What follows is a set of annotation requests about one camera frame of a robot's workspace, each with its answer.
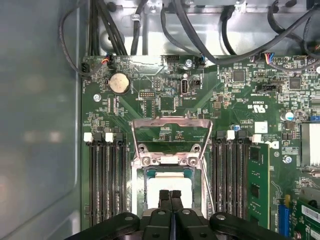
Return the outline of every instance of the motherboard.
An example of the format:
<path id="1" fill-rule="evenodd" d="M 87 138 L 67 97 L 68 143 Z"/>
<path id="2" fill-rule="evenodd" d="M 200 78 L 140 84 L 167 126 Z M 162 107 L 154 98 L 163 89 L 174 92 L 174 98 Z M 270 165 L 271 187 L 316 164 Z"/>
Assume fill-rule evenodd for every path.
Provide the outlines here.
<path id="1" fill-rule="evenodd" d="M 85 57 L 82 70 L 103 60 Z M 273 58 L 287 68 L 310 61 Z M 206 218 L 227 212 L 286 237 L 320 236 L 309 194 L 320 189 L 319 72 L 284 72 L 259 57 L 223 66 L 188 55 L 110 58 L 82 79 L 82 229 L 142 216 L 160 190 L 180 190 L 183 206 Z"/>

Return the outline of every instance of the blue wire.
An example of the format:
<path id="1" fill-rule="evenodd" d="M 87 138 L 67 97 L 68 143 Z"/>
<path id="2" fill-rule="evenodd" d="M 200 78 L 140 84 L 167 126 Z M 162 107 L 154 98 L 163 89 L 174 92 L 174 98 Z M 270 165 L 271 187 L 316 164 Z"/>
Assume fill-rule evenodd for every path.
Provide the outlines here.
<path id="1" fill-rule="evenodd" d="M 270 58 L 269 58 L 269 63 L 271 63 L 272 62 L 272 59 L 274 58 L 274 53 L 271 53 L 271 55 L 270 55 Z"/>

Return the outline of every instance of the side panel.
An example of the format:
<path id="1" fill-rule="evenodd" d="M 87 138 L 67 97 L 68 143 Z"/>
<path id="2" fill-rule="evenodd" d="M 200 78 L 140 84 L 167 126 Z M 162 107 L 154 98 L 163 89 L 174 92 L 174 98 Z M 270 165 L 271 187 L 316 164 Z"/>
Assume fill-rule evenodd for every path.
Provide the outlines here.
<path id="1" fill-rule="evenodd" d="M 58 41 L 59 19 L 75 4 L 0 3 L 0 239 L 56 240 L 80 230 L 79 87 Z M 86 45 L 80 14 L 64 29 L 74 59 Z"/>

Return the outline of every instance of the screw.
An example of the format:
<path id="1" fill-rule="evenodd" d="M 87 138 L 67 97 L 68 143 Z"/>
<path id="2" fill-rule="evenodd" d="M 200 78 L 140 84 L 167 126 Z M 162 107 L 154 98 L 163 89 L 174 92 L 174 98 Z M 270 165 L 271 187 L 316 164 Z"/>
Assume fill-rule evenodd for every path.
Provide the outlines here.
<path id="1" fill-rule="evenodd" d="M 283 162 L 284 162 L 285 164 L 291 163 L 291 162 L 292 162 L 292 157 L 290 157 L 290 156 L 284 156 Z"/>
<path id="2" fill-rule="evenodd" d="M 101 100 L 101 95 L 100 95 L 100 94 L 95 94 L 95 95 L 93 95 L 93 100 L 94 100 L 95 102 L 100 102 L 100 100 Z"/>
<path id="3" fill-rule="evenodd" d="M 150 158 L 149 157 L 144 157 L 142 158 L 142 165 L 149 165 L 150 164 Z"/>
<path id="4" fill-rule="evenodd" d="M 184 210 L 182 210 L 182 213 L 185 215 L 189 215 L 191 212 L 188 209 L 184 209 Z"/>
<path id="5" fill-rule="evenodd" d="M 132 21 L 140 21 L 141 20 L 141 15 L 140 14 L 132 14 L 131 15 L 131 20 Z"/>
<path id="6" fill-rule="evenodd" d="M 195 165 L 197 165 L 197 163 L 198 163 L 198 159 L 196 157 L 190 157 L 188 159 L 188 164 L 190 166 L 195 166 Z"/>
<path id="7" fill-rule="evenodd" d="M 187 59 L 187 60 L 184 61 L 184 66 L 186 68 L 191 68 L 193 65 L 194 65 L 194 63 L 192 62 L 191 59 Z"/>
<path id="8" fill-rule="evenodd" d="M 150 9 L 150 12 L 155 13 L 157 10 L 157 7 L 155 5 L 152 5 L 149 9 Z"/>
<path id="9" fill-rule="evenodd" d="M 219 220 L 225 220 L 226 219 L 226 217 L 225 216 L 223 216 L 223 215 L 221 215 L 221 214 L 219 214 L 219 215 L 217 215 L 217 216 L 215 216 L 217 219 L 219 219 Z"/>

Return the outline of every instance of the blue connector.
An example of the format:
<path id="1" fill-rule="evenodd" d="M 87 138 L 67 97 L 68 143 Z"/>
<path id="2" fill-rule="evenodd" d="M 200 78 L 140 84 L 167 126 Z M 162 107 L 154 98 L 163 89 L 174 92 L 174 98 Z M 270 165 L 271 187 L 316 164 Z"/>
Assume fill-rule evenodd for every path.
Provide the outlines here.
<path id="1" fill-rule="evenodd" d="M 320 122 L 320 116 L 310 116 L 310 122 L 312 123 Z"/>
<path id="2" fill-rule="evenodd" d="M 279 234 L 289 237 L 289 218 L 290 218 L 290 209 L 286 205 L 281 204 L 278 206 L 278 227 Z"/>

